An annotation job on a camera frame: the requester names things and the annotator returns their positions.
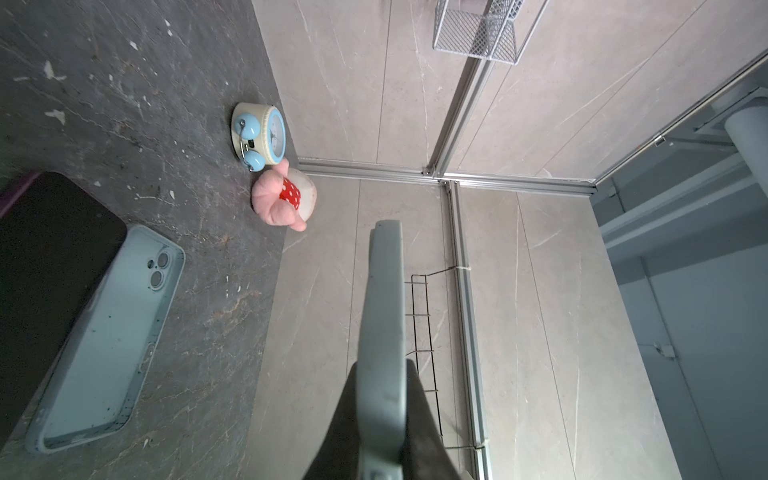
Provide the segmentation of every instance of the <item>wire rack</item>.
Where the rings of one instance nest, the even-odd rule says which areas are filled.
[[[426,388],[429,385],[424,386],[425,387],[424,393],[433,394],[435,396],[435,411],[434,411],[434,415],[437,418],[437,425],[438,425],[438,429],[440,431],[440,439],[441,439],[444,447],[445,447],[445,441],[443,439],[443,434],[442,434],[442,419],[441,419],[441,416],[440,416],[440,400],[439,400],[439,397],[438,397],[439,389],[438,389],[438,385],[437,385],[438,382],[437,382],[437,375],[436,375],[436,371],[435,371],[435,347],[432,344],[432,338],[433,338],[433,336],[432,336],[432,316],[431,316],[431,313],[429,312],[429,281],[428,281],[428,278],[431,277],[431,276],[434,276],[434,275],[438,275],[440,273],[447,273],[447,272],[456,270],[456,268],[458,268],[458,267],[451,266],[451,267],[446,268],[444,270],[440,270],[440,271],[432,272],[432,273],[415,273],[415,274],[411,275],[411,281],[410,282],[406,282],[406,285],[410,285],[411,286],[411,313],[407,313],[406,317],[409,317],[412,320],[412,327],[413,327],[413,349],[408,351],[406,356],[411,356],[411,355],[414,356],[414,360],[415,360],[415,364],[416,364],[416,371],[417,372],[421,372],[421,369],[419,368],[419,354],[429,356],[429,362],[432,364],[432,388],[431,389]],[[423,303],[423,305],[422,305],[423,309],[418,309],[419,311],[417,312],[416,311],[417,310],[417,308],[416,308],[416,304],[417,304],[417,302],[416,302],[416,289],[421,289],[421,288],[424,289],[423,290],[423,292],[424,292],[424,301],[423,302],[419,302],[419,303]],[[420,349],[419,348],[419,336],[418,336],[418,333],[417,333],[418,329],[416,328],[417,327],[417,323],[426,323],[427,335],[429,336],[429,348],[428,349],[424,349],[424,348]],[[446,450],[456,450],[456,449],[458,449],[458,450],[466,450],[466,449],[474,449],[474,448],[475,447],[470,446],[470,445],[458,445],[458,446],[448,446],[448,447],[445,447]]]
[[[447,51],[516,64],[522,54],[515,37],[515,19],[523,0],[492,0],[485,15],[448,8],[449,0],[435,7],[435,34],[432,47]]]

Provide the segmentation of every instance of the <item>plush toy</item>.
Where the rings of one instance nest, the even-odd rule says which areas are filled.
[[[287,225],[302,232],[315,210],[317,189],[305,173],[289,168],[284,158],[256,180],[250,199],[253,211],[267,225]]]

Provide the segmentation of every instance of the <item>white mesh basket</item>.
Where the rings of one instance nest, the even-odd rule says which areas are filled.
[[[515,19],[523,0],[492,0],[485,15],[452,10],[448,1],[438,0],[435,7],[435,50],[509,64],[518,62],[522,49],[517,47]]]

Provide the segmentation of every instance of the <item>clock face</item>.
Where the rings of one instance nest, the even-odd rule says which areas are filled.
[[[283,125],[283,117],[279,111],[275,109],[270,114],[269,124],[267,125],[267,134],[269,138],[267,143],[270,146],[272,155],[275,157],[275,161],[280,161],[285,154],[285,126]]]

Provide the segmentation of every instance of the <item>light blue phone case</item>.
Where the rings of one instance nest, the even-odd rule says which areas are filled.
[[[183,266],[181,247],[149,228],[129,226],[61,351],[27,431],[27,450],[56,452],[125,425]]]

